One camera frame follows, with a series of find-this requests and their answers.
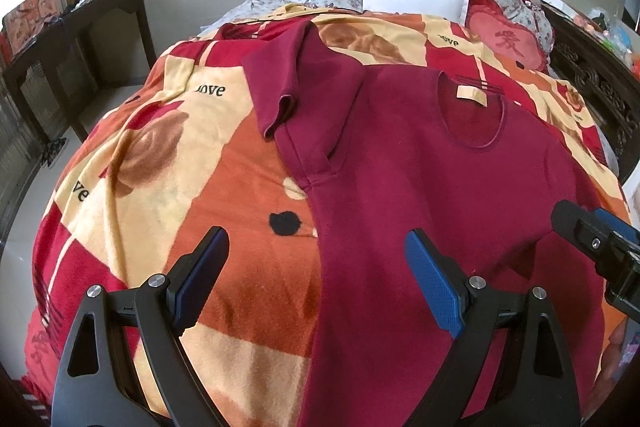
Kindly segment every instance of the shirt sleeve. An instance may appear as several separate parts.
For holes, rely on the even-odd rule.
[[[331,161],[353,107],[364,66],[334,52],[301,22],[242,60],[260,132],[275,137],[301,188],[337,168]]]

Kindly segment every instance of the wooden table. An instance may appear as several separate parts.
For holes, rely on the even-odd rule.
[[[640,160],[640,81],[613,53],[553,7],[542,5],[556,32],[551,67],[602,118],[623,184]]]
[[[97,54],[89,35],[89,29],[93,22],[116,8],[127,13],[136,14],[146,61],[149,64],[149,68],[152,68],[156,62],[156,52],[154,51],[149,24],[146,19],[144,0],[93,0],[61,17],[56,23],[44,28],[27,48],[14,57],[11,64],[2,72],[9,94],[14,100],[20,115],[45,147],[49,145],[50,138],[33,113],[21,89],[26,80],[27,69],[37,62],[40,63],[47,83],[62,110],[66,122],[73,128],[81,141],[86,140],[87,131],[79,121],[80,113],[84,107],[78,107],[78,104],[74,104],[69,100],[58,75],[58,66],[68,57],[72,43],[78,39],[84,51],[87,66],[98,87],[105,86],[100,75]]]

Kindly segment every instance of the black mechanical device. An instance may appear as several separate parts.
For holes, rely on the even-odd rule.
[[[604,210],[556,204],[552,227],[595,263],[606,299],[640,322],[640,234]],[[91,286],[65,344],[52,405],[53,427],[227,427],[179,337],[195,325],[228,256],[225,230],[213,227],[167,275],[108,293]],[[440,328],[454,342],[404,427],[587,427],[640,425],[640,357],[603,406],[581,422],[569,350],[546,292],[491,288],[466,276],[420,229],[406,236],[406,259]],[[171,418],[151,412],[124,333],[137,327]],[[462,418],[494,331],[508,329],[485,408]]]

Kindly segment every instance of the maroon shirt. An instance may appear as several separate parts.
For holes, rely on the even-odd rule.
[[[242,61],[260,130],[306,192],[321,304],[300,426],[401,426],[451,346],[404,259],[421,227],[468,275],[540,285],[570,346],[580,398],[602,347],[603,282],[551,231],[554,204],[599,206],[590,179],[531,113],[496,94],[456,98],[445,74],[368,65],[301,23]],[[484,407],[499,335],[468,413]]]

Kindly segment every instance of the blanket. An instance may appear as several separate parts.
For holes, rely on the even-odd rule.
[[[304,192],[260,136],[241,58],[301,20],[363,64],[428,65],[504,93],[548,125],[602,206],[629,221],[593,119],[569,83],[526,70],[438,17],[287,5],[173,45],[64,169],[33,250],[38,305],[23,383],[42,401],[51,402],[89,286],[139,286],[220,225],[230,236],[229,259],[182,344],[230,425],[295,425],[319,308],[317,233]],[[620,316],[603,307],[608,338]],[[127,338],[150,406],[167,414],[137,330]]]

